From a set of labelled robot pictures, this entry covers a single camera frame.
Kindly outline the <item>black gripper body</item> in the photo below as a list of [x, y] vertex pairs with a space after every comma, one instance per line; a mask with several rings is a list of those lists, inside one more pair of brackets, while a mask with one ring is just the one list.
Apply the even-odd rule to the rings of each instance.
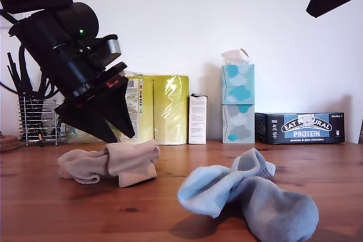
[[65, 100], [97, 95], [112, 79], [126, 79], [123, 62], [106, 68], [121, 55], [117, 40], [47, 40], [42, 47], [42, 69]]

